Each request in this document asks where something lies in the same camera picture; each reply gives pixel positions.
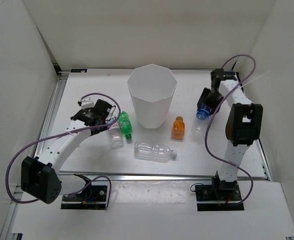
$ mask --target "orange bottle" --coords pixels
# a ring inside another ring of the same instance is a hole
[[[176,140],[182,140],[185,135],[185,123],[181,116],[176,117],[172,127],[171,137]]]

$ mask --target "black mounting plate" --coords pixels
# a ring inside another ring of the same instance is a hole
[[[217,195],[213,192],[212,185],[196,185],[196,196],[198,202],[209,202],[209,201],[223,201],[226,202],[228,197],[230,201],[241,201],[241,193],[239,185],[236,186],[233,193],[217,198]]]
[[[195,192],[197,198],[197,210],[199,212],[244,210],[243,203],[237,205],[233,205],[232,203],[224,204],[229,197],[230,202],[238,202],[242,200],[238,185],[232,193],[225,194],[221,196],[221,198],[217,198],[217,195],[213,192],[212,185],[196,185]]]
[[[106,202],[107,199],[107,189],[106,185],[92,185],[91,195],[88,199],[96,198],[95,201],[90,201],[83,203],[83,200],[76,195],[74,196],[63,196],[61,201],[61,209],[76,209],[76,210],[104,210],[106,209],[106,204],[101,202]]]

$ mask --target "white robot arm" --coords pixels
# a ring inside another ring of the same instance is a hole
[[[211,89],[205,88],[198,101],[198,109],[208,107],[210,114],[219,106],[237,84],[238,79],[233,71],[224,71],[217,68],[211,72]],[[237,183],[238,168],[243,156],[260,135],[263,108],[260,104],[252,103],[238,87],[227,99],[230,106],[230,115],[226,125],[228,139],[224,160],[232,163],[221,164],[221,167],[212,178],[211,185],[196,187],[199,202],[211,201],[240,201],[241,194]]]
[[[21,163],[21,189],[37,199],[50,204],[59,195],[72,193],[84,187],[83,176],[58,177],[63,163],[72,152],[89,136],[107,130],[107,127],[90,128],[79,132],[70,131],[105,124],[112,105],[99,99],[94,107],[85,105],[66,128],[69,134],[57,138],[54,143],[35,158],[26,157]]]
[[[225,80],[221,81],[219,92],[222,96],[225,96],[230,92],[236,85],[237,81],[235,80]],[[242,105],[248,105],[250,106],[252,102],[245,96],[241,88],[237,88],[228,98],[227,103],[229,107],[232,108],[233,104],[242,104]],[[247,118],[247,116],[242,117],[243,122],[250,123],[250,119]],[[237,166],[240,166],[242,159],[246,153],[246,151],[249,149],[249,145],[247,144],[239,144],[237,146],[234,146],[231,140],[228,141],[226,153],[224,156],[224,159],[226,159],[229,162],[234,163]],[[226,181],[226,182],[234,182],[238,178],[238,169],[232,165],[229,164],[222,164],[220,169],[218,170],[218,175],[220,180]]]

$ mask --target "white trash bin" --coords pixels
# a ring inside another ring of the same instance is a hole
[[[160,127],[177,86],[170,69],[154,64],[139,67],[127,83],[138,122],[146,129]]]

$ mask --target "small plastic bottle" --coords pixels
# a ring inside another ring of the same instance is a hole
[[[121,132],[125,135],[127,140],[131,140],[131,122],[129,120],[129,115],[125,111],[122,111],[120,118],[119,118],[119,125]]]
[[[106,121],[106,123],[110,124],[114,122],[116,119],[117,119],[116,116],[112,116],[112,118]],[[118,122],[115,122],[113,125],[109,126],[108,132],[109,132],[110,141],[111,141],[111,148],[118,149],[123,147],[123,139],[122,139]]]
[[[154,160],[156,162],[167,162],[174,160],[177,156],[177,151],[171,150],[168,146],[140,141],[135,143],[134,153],[138,159]]]
[[[176,117],[173,123],[171,137],[176,140],[182,140],[185,135],[185,123],[181,116]]]
[[[202,104],[200,109],[197,111],[196,119],[191,129],[193,139],[200,144],[203,144],[205,139],[205,133],[209,123],[210,110],[211,109],[209,107]]]

